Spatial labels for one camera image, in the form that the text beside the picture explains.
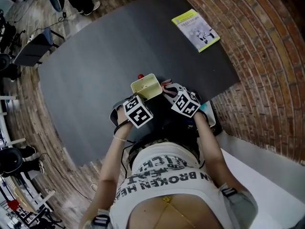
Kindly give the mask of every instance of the gray tabletop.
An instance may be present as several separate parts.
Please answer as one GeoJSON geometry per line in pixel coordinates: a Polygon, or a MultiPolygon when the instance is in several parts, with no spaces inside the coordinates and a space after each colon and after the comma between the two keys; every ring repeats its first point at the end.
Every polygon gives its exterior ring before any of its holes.
{"type": "Polygon", "coordinates": [[[82,29],[39,67],[44,100],[75,164],[106,154],[112,106],[132,94],[138,74],[195,89],[203,103],[239,81],[219,42],[199,53],[172,23],[191,8],[186,0],[137,0],[82,29]]]}

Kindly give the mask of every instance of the book cover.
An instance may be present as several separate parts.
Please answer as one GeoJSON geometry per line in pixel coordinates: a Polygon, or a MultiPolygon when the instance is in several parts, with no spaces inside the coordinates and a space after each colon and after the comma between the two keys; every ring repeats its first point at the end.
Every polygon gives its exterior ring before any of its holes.
{"type": "Polygon", "coordinates": [[[198,52],[202,52],[220,39],[204,18],[193,9],[173,18],[172,22],[197,48],[198,52]]]}

